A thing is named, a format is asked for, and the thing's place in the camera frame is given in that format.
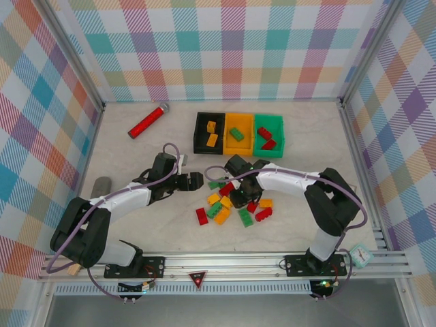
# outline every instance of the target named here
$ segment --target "red marker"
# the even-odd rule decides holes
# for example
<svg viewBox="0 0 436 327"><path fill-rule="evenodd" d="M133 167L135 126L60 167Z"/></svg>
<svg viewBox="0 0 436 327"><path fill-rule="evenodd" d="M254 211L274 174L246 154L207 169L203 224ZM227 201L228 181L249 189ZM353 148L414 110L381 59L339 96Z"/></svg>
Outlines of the red marker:
<svg viewBox="0 0 436 327"><path fill-rule="evenodd" d="M153 124L160 116L168 111L170 111L170 106L167 103L162 102L159 107L154 109L152 113L142 119L141 122L131 130L129 130L127 134L129 134L131 138L135 139L139 134L145 131L151 124Z"/></svg>

